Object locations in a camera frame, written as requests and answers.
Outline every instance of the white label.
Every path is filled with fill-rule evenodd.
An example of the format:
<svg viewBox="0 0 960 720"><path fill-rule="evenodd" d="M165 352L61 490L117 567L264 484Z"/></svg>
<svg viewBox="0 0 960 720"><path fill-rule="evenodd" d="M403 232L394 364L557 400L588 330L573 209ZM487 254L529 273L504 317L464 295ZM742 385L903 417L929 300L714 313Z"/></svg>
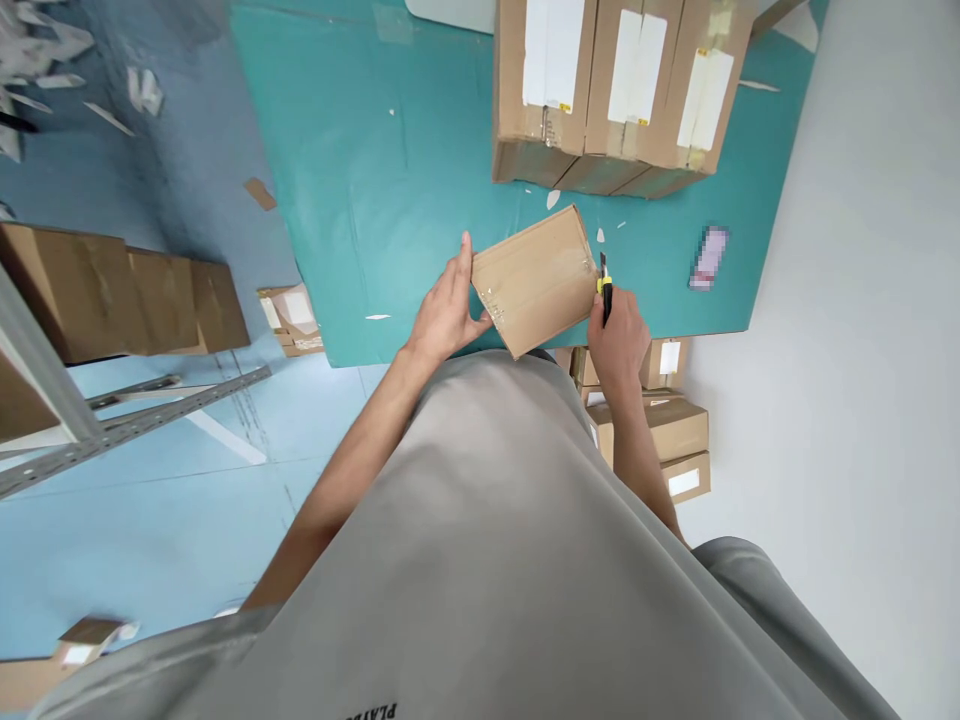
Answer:
<svg viewBox="0 0 960 720"><path fill-rule="evenodd" d="M733 55L700 48L693 59L690 85L680 120L677 145L710 152L720 124L723 99L727 94Z"/></svg>
<svg viewBox="0 0 960 720"><path fill-rule="evenodd" d="M700 487L700 468L694 468L670 478L667 481L667 487L670 488L670 497Z"/></svg>
<svg viewBox="0 0 960 720"><path fill-rule="evenodd" d="M288 320L293 325L309 323L313 320L313 310L310 308L310 301L307 300L305 292L293 292L287 294L287 311L290 313Z"/></svg>
<svg viewBox="0 0 960 720"><path fill-rule="evenodd" d="M664 343L660 348L660 374L673 375L680 369L680 343Z"/></svg>
<svg viewBox="0 0 960 720"><path fill-rule="evenodd" d="M263 307L263 312L267 316L267 322L270 323L270 327L274 330L279 330L282 325L280 325L280 316L277 315L277 309L273 306L273 300L270 298L260 298L260 305Z"/></svg>
<svg viewBox="0 0 960 720"><path fill-rule="evenodd" d="M83 665L93 652L93 645L73 645L63 656L64 665Z"/></svg>
<svg viewBox="0 0 960 720"><path fill-rule="evenodd" d="M527 0L523 104L573 112L584 0Z"/></svg>
<svg viewBox="0 0 960 720"><path fill-rule="evenodd" d="M607 109L609 120L650 124L666 37L667 21L663 18L620 11Z"/></svg>

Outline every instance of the table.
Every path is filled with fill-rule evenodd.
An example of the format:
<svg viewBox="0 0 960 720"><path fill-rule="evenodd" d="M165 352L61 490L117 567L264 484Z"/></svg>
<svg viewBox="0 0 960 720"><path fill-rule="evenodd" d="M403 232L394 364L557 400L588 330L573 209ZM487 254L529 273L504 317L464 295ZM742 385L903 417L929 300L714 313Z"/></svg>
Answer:
<svg viewBox="0 0 960 720"><path fill-rule="evenodd" d="M827 0L811 5L822 27ZM716 176L655 201L563 193L548 210L548 190L490 181L492 37L402 0L243 0L231 25L331 365L392 360L463 230L483 250L570 203L654 337L749 326L814 62L792 40L751 46L742 78L781 92L739 88ZM713 290L694 292L707 225L731 239ZM547 347L585 338L581 324Z"/></svg>

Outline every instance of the packing tape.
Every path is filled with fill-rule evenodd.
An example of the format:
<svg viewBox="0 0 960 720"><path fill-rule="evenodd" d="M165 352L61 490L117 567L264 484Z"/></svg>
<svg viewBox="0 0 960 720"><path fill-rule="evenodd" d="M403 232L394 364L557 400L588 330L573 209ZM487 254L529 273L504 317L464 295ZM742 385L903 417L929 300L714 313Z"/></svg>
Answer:
<svg viewBox="0 0 960 720"><path fill-rule="evenodd" d="M413 23L406 7L373 4L373 21L380 42L391 45L413 45Z"/></svg>

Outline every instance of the brown cardboard box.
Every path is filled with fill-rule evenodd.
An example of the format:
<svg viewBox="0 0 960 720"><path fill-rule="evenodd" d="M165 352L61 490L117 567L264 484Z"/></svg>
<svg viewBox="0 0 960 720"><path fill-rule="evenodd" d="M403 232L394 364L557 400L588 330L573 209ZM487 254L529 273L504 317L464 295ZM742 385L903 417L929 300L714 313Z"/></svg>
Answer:
<svg viewBox="0 0 960 720"><path fill-rule="evenodd" d="M663 197L717 171L756 17L757 0L685 0L663 113L669 153L616 194Z"/></svg>
<svg viewBox="0 0 960 720"><path fill-rule="evenodd" d="M640 368L640 384L649 390L683 387L690 338L663 338L650 343Z"/></svg>
<svg viewBox="0 0 960 720"><path fill-rule="evenodd" d="M230 268L218 263L190 261L198 344L179 352L209 355L250 344L247 324L237 299Z"/></svg>
<svg viewBox="0 0 960 720"><path fill-rule="evenodd" d="M287 357L323 352L320 327L313 315L310 296L301 283L291 287L257 290L273 334Z"/></svg>
<svg viewBox="0 0 960 720"><path fill-rule="evenodd" d="M587 415L597 426L600 454L613 467L613 415L607 405L594 405L587 408Z"/></svg>
<svg viewBox="0 0 960 720"><path fill-rule="evenodd" d="M59 424L43 398L0 353L0 442L40 432Z"/></svg>
<svg viewBox="0 0 960 720"><path fill-rule="evenodd" d="M710 492L710 453L688 455L660 465L673 504Z"/></svg>
<svg viewBox="0 0 960 720"><path fill-rule="evenodd" d="M709 449L707 411L686 400L671 400L644 408L660 462Z"/></svg>
<svg viewBox="0 0 960 720"><path fill-rule="evenodd" d="M96 660L123 623L84 618L60 638L53 657L0 661L0 713L30 710L58 684Z"/></svg>
<svg viewBox="0 0 960 720"><path fill-rule="evenodd" d="M584 0L582 17L549 9L550 0L497 3L494 182L552 188L583 153L597 0Z"/></svg>
<svg viewBox="0 0 960 720"><path fill-rule="evenodd" d="M585 320L598 276L574 205L473 259L473 286L514 359Z"/></svg>
<svg viewBox="0 0 960 720"><path fill-rule="evenodd" d="M683 3L598 0L583 157L557 184L612 195L664 153L664 111Z"/></svg>
<svg viewBox="0 0 960 720"><path fill-rule="evenodd" d="M120 238L2 223L0 261L65 363L122 355L145 342Z"/></svg>
<svg viewBox="0 0 960 720"><path fill-rule="evenodd" d="M193 278L186 258L127 248L137 284L146 342L131 355L160 355L197 344Z"/></svg>

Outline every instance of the stack of cardboard boxes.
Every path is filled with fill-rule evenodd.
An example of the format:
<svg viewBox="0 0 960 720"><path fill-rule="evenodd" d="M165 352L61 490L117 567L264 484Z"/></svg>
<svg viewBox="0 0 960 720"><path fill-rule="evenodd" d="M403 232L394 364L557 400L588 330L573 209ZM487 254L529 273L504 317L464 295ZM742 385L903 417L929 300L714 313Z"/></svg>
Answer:
<svg viewBox="0 0 960 720"><path fill-rule="evenodd" d="M717 171L756 0L499 0L494 182L659 198Z"/></svg>
<svg viewBox="0 0 960 720"><path fill-rule="evenodd" d="M0 223L0 263L67 365L250 344L226 265L13 223ZM0 441L58 422L22 373L0 357L3 386L19 388L0 406Z"/></svg>
<svg viewBox="0 0 960 720"><path fill-rule="evenodd" d="M640 373L644 412L675 503L710 492L708 414L680 392L689 345L689 338L654 340ZM597 425L600 453L613 467L613 418L590 351L584 347L558 351L561 367L567 367L567 358L574 384Z"/></svg>

